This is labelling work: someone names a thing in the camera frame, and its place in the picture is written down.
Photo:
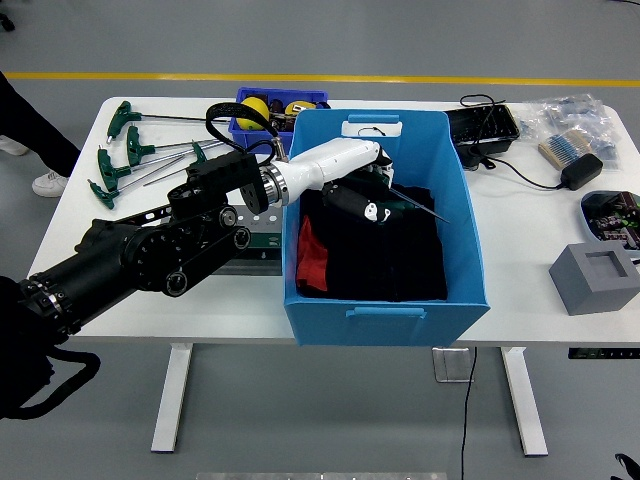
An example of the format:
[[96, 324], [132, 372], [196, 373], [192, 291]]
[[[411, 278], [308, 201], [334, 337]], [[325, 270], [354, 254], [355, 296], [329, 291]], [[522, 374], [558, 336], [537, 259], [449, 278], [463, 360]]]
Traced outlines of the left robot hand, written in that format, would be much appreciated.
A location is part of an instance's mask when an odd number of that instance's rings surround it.
[[317, 191], [321, 204], [330, 213], [364, 224], [383, 223], [392, 217], [389, 207], [353, 189], [337, 185], [337, 180], [362, 170], [382, 177], [390, 188], [393, 161], [381, 145], [371, 140], [336, 138], [293, 156], [280, 166], [285, 185], [282, 205], [298, 201], [303, 193]]

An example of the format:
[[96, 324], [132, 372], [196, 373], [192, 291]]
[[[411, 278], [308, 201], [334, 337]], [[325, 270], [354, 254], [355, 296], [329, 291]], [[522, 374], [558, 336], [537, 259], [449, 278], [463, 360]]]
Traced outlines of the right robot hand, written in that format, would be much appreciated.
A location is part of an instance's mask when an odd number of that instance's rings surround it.
[[640, 480], [640, 466], [633, 458], [624, 453], [616, 453], [614, 458], [625, 469], [631, 479]]

